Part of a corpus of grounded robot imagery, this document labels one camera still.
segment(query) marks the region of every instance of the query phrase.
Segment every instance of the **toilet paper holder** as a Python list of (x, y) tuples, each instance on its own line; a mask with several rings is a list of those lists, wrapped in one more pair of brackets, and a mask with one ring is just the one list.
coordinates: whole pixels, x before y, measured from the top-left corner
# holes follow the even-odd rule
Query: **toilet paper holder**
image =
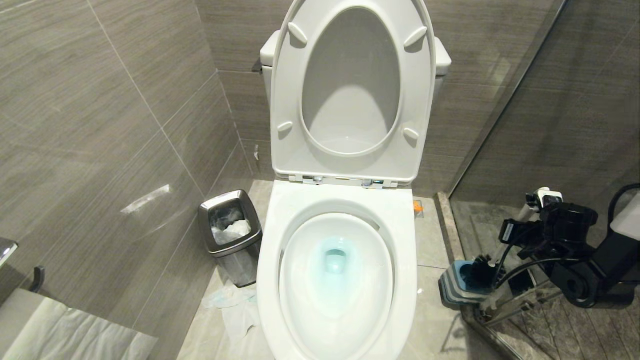
[[(0, 238), (0, 267), (2, 267), (9, 257), (19, 248), (18, 243), (15, 241)], [(33, 283), (29, 287), (29, 291), (37, 293), (42, 289), (44, 284), (44, 266), (39, 265), (33, 269)]]

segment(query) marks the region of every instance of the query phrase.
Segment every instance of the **tissue paper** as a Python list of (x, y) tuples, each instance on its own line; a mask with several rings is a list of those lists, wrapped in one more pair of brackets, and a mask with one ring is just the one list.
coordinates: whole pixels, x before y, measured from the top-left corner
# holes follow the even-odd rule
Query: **tissue paper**
[(255, 296), (255, 289), (239, 289), (229, 284), (202, 299), (202, 306), (206, 309), (217, 307), (222, 310), (222, 320), (225, 322), (227, 334), (231, 342), (235, 343), (245, 337), (252, 326), (260, 325)]
[(17, 289), (0, 307), (0, 359), (144, 360), (157, 339)]

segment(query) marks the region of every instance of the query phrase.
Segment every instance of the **robotic arm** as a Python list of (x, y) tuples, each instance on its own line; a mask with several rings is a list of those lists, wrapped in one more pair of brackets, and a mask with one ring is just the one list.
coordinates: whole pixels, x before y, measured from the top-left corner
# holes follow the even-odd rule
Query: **robotic arm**
[[(537, 284), (528, 270), (537, 266), (555, 292), (559, 289), (575, 306), (629, 306), (640, 284), (640, 193), (615, 219), (614, 211), (622, 195), (638, 188), (640, 184), (629, 185), (614, 196), (609, 205), (607, 236), (597, 248), (586, 242), (589, 228), (598, 220), (595, 211), (566, 203), (561, 193), (548, 188), (527, 194), (527, 205), (518, 220), (508, 219), (502, 225), (499, 240), (504, 245), (502, 255), (495, 257), (500, 258), (498, 262), (492, 263), (495, 260), (490, 256), (455, 261), (441, 276), (444, 304), (473, 304), (485, 322), (503, 320), (525, 308), (522, 304), (535, 295)], [(540, 219), (529, 221), (536, 213)], [(504, 269), (513, 248), (519, 249), (520, 259), (530, 262)], [(505, 309), (501, 312), (498, 307), (502, 305)]]
[[(500, 240), (520, 247), (518, 257), (532, 259), (573, 305), (624, 308), (640, 284), (640, 194), (613, 220), (618, 199), (640, 184), (626, 186), (609, 207), (608, 232), (597, 248), (586, 243), (598, 214), (551, 197), (540, 206), (540, 221), (505, 220)], [(509, 275), (496, 284), (504, 284)]]

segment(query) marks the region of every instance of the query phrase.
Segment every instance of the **tile wall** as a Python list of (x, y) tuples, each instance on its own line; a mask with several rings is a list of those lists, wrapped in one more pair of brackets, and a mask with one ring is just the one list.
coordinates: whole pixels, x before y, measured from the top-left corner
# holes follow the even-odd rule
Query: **tile wall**
[[(418, 196), (448, 190), (488, 117), (528, 61), (527, 51), (557, 1), (428, 0), (436, 36), (453, 66), (435, 104), (418, 178)], [(260, 75), (251, 67), (280, 29), (291, 0), (196, 0), (220, 69), (234, 120), (257, 179), (273, 179), (269, 109)], [(259, 146), (259, 160), (252, 159)]]
[(640, 181), (640, 3), (569, 1), (453, 195), (520, 207), (549, 186), (600, 214)]
[(0, 3), (0, 304), (42, 294), (177, 356), (214, 270), (206, 198), (252, 173), (191, 1)]

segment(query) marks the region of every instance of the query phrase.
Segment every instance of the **bathroom floor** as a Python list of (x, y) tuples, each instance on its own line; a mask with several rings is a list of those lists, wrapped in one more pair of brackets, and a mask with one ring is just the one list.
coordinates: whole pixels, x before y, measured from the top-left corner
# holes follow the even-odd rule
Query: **bathroom floor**
[[(256, 180), (249, 192), (262, 224), (273, 182)], [(416, 197), (422, 202), (423, 217), (416, 218), (418, 252), (418, 304), (413, 328), (399, 360), (498, 359), (499, 356), (478, 334), (468, 328), (460, 313), (440, 302), (438, 279), (449, 266), (447, 252), (433, 199)], [(224, 285), (216, 269), (205, 297)], [(200, 306), (193, 319), (178, 359), (271, 360), (261, 327), (252, 327), (247, 336), (232, 343), (225, 332), (219, 309)]]

